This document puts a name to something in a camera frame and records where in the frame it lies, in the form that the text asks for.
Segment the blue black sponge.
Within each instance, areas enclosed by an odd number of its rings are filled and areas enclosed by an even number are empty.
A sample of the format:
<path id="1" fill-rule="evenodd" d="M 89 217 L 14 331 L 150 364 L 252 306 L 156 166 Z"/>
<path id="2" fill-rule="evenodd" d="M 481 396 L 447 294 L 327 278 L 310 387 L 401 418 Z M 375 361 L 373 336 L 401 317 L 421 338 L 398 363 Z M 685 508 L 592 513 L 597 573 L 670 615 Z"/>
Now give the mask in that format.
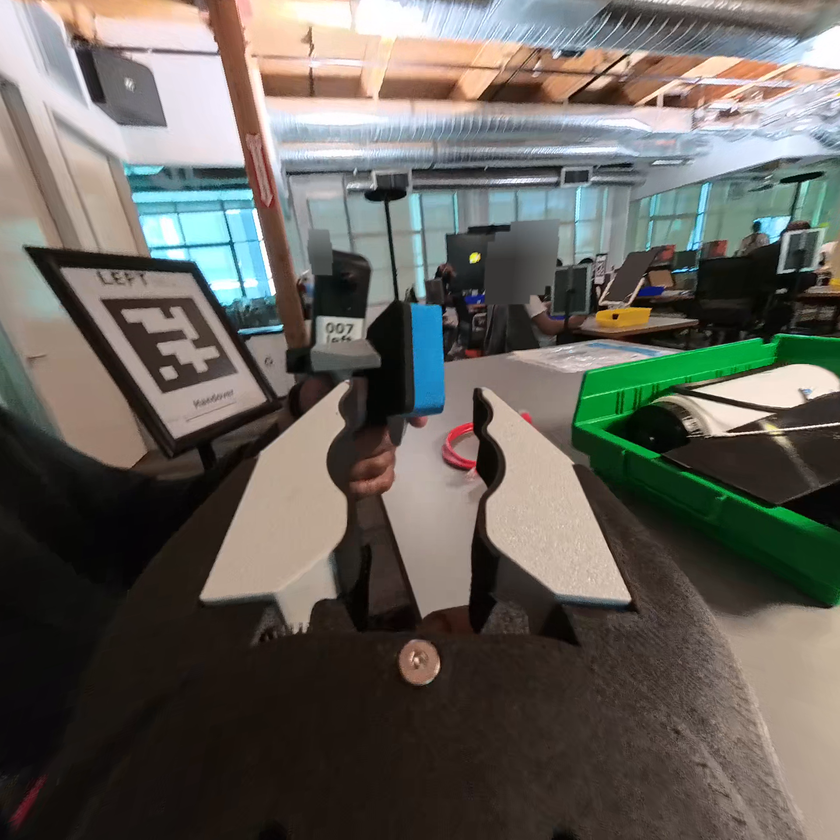
<path id="1" fill-rule="evenodd" d="M 368 328 L 380 366 L 367 372 L 366 416 L 372 424 L 392 417 L 440 414 L 445 407 L 443 313 L 438 306 L 393 301 Z"/>

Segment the wooden post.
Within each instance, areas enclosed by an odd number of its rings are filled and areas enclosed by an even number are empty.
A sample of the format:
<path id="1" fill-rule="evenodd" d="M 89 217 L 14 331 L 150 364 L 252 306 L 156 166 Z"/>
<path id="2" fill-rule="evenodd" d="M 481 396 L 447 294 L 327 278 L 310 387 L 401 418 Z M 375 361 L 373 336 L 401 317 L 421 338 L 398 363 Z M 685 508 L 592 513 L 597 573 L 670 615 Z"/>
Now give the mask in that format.
<path id="1" fill-rule="evenodd" d="M 249 2 L 206 1 L 208 25 L 222 61 L 248 183 L 276 289 L 276 309 L 292 349 L 308 344 L 287 227 L 277 183 L 265 93 L 247 32 Z"/>

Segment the grey-backed monitor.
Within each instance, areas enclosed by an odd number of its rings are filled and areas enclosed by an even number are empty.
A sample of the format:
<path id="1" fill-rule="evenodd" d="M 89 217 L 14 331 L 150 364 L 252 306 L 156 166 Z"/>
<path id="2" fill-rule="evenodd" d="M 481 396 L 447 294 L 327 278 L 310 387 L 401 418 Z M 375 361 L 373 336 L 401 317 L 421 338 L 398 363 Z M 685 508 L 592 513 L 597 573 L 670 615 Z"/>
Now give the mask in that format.
<path id="1" fill-rule="evenodd" d="M 556 266 L 551 290 L 550 315 L 554 319 L 586 317 L 592 309 L 593 260 Z"/>

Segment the black monitor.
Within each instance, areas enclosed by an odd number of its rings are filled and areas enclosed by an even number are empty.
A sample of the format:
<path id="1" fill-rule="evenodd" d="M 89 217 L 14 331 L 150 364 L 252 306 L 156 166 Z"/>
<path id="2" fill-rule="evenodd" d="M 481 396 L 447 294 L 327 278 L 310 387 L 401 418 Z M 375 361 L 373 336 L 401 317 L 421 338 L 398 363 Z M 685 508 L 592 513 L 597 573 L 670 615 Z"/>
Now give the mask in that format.
<path id="1" fill-rule="evenodd" d="M 484 292 L 489 243 L 510 230 L 510 224 L 474 226 L 465 233 L 446 236 L 447 265 L 452 270 L 450 291 L 462 295 Z"/>

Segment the clear bag of papers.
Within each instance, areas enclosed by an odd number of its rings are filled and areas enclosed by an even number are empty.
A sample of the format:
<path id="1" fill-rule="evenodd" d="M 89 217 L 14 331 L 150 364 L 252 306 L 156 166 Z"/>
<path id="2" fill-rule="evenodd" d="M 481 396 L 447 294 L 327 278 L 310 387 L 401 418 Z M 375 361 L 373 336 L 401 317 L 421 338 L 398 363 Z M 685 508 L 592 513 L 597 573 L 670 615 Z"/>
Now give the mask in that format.
<path id="1" fill-rule="evenodd" d="M 536 350 L 509 353 L 513 361 L 536 365 L 564 374 L 584 374 L 639 361 L 679 354 L 682 350 L 629 343 L 617 340 L 593 340 L 545 346 Z"/>

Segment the wooden desk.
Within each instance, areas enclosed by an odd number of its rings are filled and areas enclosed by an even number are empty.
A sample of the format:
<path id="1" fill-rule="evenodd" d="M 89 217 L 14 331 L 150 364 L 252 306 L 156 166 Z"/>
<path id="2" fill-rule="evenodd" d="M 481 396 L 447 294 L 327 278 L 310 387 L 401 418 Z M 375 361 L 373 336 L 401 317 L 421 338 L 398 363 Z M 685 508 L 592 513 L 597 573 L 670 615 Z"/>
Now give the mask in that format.
<path id="1" fill-rule="evenodd" d="M 586 318 L 582 325 L 573 331 L 575 337 L 583 340 L 641 341 L 654 336 L 679 333 L 699 326 L 699 321 L 691 318 L 650 316 L 644 323 L 630 325 L 609 325 L 598 322 L 595 316 Z"/>

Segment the white-framed monitor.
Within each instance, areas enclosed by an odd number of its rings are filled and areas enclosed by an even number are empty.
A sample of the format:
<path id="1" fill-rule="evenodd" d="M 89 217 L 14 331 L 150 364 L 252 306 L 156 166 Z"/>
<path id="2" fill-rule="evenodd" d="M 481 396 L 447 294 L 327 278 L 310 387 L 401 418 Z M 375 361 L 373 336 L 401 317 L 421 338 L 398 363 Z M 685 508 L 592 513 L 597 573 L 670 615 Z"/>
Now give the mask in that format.
<path id="1" fill-rule="evenodd" d="M 788 229 L 780 237 L 776 275 L 816 272 L 826 231 L 823 227 Z"/>

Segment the white cylinder with black cap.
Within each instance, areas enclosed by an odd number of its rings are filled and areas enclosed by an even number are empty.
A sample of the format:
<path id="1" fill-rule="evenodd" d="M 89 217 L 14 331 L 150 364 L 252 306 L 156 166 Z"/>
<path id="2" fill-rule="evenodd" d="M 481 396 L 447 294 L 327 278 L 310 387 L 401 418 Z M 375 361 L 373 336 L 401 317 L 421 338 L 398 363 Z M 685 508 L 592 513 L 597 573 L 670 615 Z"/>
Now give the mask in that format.
<path id="1" fill-rule="evenodd" d="M 663 454 L 685 446 L 691 438 L 740 427 L 838 390 L 838 375 L 822 366 L 772 364 L 716 380 L 671 386 L 636 409 L 619 434 Z"/>

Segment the black sheet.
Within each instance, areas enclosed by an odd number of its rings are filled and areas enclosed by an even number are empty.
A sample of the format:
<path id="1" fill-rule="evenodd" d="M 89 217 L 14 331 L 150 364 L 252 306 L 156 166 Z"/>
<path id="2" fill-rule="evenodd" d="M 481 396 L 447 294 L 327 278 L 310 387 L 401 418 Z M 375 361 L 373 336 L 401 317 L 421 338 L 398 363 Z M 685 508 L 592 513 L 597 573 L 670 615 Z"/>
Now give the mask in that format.
<path id="1" fill-rule="evenodd" d="M 839 428 L 780 437 L 693 437 L 664 457 L 743 495 L 783 506 L 838 485 Z"/>

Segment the large silver air duct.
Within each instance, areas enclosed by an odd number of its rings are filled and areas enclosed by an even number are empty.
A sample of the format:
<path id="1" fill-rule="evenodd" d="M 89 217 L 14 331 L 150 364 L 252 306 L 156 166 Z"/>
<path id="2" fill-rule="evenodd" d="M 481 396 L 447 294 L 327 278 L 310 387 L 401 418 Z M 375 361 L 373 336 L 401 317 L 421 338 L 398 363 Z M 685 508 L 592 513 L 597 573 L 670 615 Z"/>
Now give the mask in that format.
<path id="1" fill-rule="evenodd" d="M 838 24 L 838 2 L 400 2 L 413 34 L 551 50 L 798 60 Z"/>

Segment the white low cabinet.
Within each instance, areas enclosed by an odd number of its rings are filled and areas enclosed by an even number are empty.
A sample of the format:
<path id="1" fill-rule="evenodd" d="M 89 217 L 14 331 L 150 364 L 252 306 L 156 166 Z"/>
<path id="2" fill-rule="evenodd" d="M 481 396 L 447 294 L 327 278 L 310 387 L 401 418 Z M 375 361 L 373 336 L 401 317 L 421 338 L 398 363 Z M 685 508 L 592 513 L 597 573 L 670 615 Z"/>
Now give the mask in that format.
<path id="1" fill-rule="evenodd" d="M 238 331 L 277 397 L 285 397 L 295 383 L 287 371 L 287 340 L 282 326 L 271 325 Z"/>

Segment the person's left hand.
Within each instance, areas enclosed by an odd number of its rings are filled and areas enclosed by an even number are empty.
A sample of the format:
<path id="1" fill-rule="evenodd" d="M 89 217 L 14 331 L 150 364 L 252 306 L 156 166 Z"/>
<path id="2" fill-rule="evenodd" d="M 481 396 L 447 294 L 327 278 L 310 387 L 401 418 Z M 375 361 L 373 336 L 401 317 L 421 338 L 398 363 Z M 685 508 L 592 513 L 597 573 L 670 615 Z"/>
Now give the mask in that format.
<path id="1" fill-rule="evenodd" d="M 397 445 L 386 425 L 367 426 L 353 436 L 349 494 L 353 499 L 380 497 L 392 488 Z"/>

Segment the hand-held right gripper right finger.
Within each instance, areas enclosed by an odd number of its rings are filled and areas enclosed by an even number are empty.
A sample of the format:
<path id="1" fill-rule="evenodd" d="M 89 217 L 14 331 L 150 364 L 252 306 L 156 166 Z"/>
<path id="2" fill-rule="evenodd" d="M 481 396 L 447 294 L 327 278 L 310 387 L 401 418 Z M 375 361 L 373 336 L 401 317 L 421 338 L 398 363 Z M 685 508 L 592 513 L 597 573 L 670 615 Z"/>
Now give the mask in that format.
<path id="1" fill-rule="evenodd" d="M 473 428 L 486 489 L 471 543 L 472 628 L 488 627 L 499 605 L 533 634 L 564 634 L 567 606 L 628 611 L 632 596 L 573 460 L 486 387 L 474 390 Z"/>

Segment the green plastic bin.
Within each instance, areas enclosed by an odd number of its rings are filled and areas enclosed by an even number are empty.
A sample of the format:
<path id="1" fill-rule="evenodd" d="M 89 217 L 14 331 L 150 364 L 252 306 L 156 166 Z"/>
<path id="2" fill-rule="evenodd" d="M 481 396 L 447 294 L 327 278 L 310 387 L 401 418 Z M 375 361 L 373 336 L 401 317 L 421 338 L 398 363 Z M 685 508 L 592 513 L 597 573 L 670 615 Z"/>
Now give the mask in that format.
<path id="1" fill-rule="evenodd" d="M 615 364 L 583 373 L 572 445 L 608 484 L 630 490 L 817 601 L 839 602 L 838 531 L 671 465 L 620 437 L 634 410 L 673 385 L 753 373 L 772 363 L 808 363 L 839 372 L 838 338 L 782 334 Z"/>

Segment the slim silver air duct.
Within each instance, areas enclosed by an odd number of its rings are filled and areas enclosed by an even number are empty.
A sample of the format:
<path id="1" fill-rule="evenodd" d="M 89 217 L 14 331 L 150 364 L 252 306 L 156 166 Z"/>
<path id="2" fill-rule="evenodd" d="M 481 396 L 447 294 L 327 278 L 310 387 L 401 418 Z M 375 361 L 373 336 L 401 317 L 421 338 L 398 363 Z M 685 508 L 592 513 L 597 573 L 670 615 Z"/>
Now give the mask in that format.
<path id="1" fill-rule="evenodd" d="M 684 109 L 450 100 L 269 98 L 288 172 L 692 160 L 711 141 Z"/>

